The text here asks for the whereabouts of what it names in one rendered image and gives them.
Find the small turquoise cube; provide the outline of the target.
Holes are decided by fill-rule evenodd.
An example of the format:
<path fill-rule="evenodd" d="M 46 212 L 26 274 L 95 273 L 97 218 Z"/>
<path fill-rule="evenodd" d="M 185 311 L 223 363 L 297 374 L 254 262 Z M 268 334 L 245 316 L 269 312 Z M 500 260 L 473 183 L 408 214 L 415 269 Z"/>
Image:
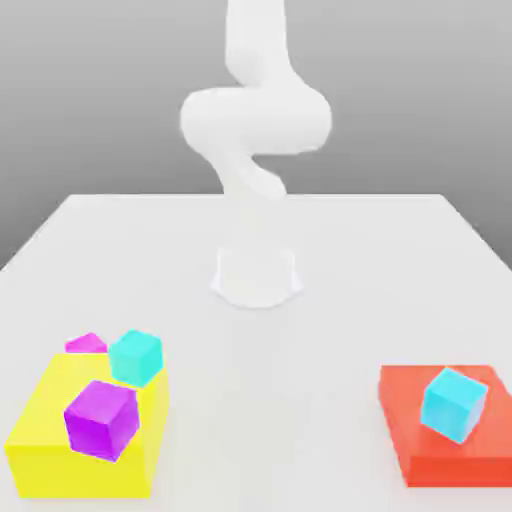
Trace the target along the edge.
<path fill-rule="evenodd" d="M 112 377 L 142 388 L 163 367 L 161 339 L 138 330 L 130 330 L 108 348 Z"/>

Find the small magenta cube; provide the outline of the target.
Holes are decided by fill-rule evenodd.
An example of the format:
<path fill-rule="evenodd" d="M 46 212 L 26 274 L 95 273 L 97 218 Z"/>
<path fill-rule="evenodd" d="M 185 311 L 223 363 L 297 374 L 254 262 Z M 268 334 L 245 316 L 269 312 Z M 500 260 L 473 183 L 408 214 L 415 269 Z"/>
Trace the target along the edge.
<path fill-rule="evenodd" d="M 106 343 L 95 333 L 89 332 L 65 343 L 66 353 L 107 353 Z"/>

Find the small purple cube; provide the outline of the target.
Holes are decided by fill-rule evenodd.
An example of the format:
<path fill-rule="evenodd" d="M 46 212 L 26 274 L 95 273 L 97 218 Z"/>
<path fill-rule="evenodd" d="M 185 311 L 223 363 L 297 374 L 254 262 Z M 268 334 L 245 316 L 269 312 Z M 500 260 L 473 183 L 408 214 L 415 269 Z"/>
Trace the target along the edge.
<path fill-rule="evenodd" d="M 92 380 L 64 410 L 73 451 L 116 462 L 140 427 L 136 391 Z"/>

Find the small sky blue cube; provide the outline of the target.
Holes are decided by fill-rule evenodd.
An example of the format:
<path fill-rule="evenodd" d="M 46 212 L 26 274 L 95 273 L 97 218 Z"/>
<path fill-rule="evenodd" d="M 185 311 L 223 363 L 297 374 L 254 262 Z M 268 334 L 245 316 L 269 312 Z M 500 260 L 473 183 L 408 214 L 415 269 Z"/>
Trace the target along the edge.
<path fill-rule="evenodd" d="M 486 384 L 445 367 L 424 390 L 420 422 L 463 444 L 480 421 L 488 390 Z"/>

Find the large orange box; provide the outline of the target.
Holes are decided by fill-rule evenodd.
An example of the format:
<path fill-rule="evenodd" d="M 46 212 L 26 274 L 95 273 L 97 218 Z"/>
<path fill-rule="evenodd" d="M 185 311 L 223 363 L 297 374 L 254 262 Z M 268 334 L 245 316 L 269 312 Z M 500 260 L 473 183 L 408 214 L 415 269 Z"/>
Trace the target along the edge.
<path fill-rule="evenodd" d="M 439 365 L 383 365 L 378 398 L 409 487 L 512 487 L 512 395 L 490 365 L 455 365 L 489 387 L 479 423 L 457 444 L 420 423 Z"/>

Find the large yellow box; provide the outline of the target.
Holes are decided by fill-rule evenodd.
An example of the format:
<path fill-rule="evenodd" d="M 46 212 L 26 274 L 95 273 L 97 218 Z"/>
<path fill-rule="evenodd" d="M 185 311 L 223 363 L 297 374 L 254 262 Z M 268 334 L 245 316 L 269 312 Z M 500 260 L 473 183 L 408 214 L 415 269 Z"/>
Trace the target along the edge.
<path fill-rule="evenodd" d="M 116 462 L 73 451 L 64 410 L 92 381 L 136 391 L 140 427 Z M 132 498 L 151 495 L 169 410 L 168 372 L 144 387 L 113 379 L 105 354 L 55 355 L 5 442 L 22 498 Z"/>

